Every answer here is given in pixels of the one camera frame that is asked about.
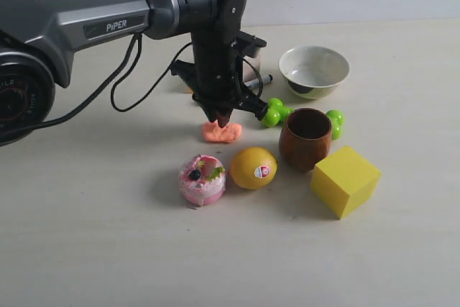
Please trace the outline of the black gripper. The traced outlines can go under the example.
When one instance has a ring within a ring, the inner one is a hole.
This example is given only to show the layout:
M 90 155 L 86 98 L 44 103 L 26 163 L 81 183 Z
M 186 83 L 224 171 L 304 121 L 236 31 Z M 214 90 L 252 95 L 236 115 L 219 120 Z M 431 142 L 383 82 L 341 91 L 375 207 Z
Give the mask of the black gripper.
M 194 62 L 176 60 L 170 71 L 193 90 L 193 100 L 208 121 L 217 120 L 220 128 L 224 128 L 235 109 L 252 113 L 261 120 L 268 110 L 268 104 L 261 99 L 263 87 L 254 93 L 244 85 L 244 57 L 234 49 L 236 37 L 229 44 L 211 30 L 196 30 L 190 37 Z

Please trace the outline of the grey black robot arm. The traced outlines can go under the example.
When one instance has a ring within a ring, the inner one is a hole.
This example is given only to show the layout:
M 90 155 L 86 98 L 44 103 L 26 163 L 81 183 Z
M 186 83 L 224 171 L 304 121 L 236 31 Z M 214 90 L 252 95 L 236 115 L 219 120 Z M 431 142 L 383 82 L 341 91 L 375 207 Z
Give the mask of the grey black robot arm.
M 57 86 L 70 83 L 74 54 L 130 37 L 114 88 L 134 69 L 142 39 L 190 35 L 194 60 L 173 58 L 168 73 L 189 87 L 220 127 L 233 110 L 262 119 L 268 105 L 243 82 L 243 67 L 266 42 L 241 29 L 247 0 L 1 0 L 1 143 L 16 142 L 68 116 L 48 120 Z

